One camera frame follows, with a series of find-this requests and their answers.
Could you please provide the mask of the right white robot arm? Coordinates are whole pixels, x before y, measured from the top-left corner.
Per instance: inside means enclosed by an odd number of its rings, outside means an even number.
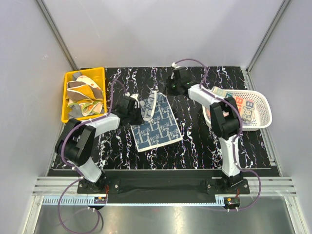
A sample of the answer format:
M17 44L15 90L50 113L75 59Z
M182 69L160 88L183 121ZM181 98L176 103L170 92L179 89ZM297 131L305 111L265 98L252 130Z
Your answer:
M222 152L220 188L233 193L243 181L239 164L238 138L242 132L242 119L233 97L221 97L196 82L186 67L171 65L172 74L166 80L165 93L183 95L210 111L211 130L218 137Z

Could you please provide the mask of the blue white patterned towel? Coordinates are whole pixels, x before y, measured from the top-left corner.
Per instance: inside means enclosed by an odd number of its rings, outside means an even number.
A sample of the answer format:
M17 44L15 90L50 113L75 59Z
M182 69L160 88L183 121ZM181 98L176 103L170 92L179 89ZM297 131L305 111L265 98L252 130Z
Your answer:
M176 118L167 97L163 93L152 91L148 98L139 103L144 123L131 126L138 152L182 140Z

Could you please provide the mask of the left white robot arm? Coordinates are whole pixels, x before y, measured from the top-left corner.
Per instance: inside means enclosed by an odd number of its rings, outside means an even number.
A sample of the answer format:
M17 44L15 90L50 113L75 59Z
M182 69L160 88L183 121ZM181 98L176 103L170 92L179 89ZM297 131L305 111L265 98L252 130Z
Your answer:
M142 124L139 94L124 95L116 107L98 119L70 119L63 129L55 153L82 177L88 191L100 193L107 187L106 175L92 160L94 139L125 125Z

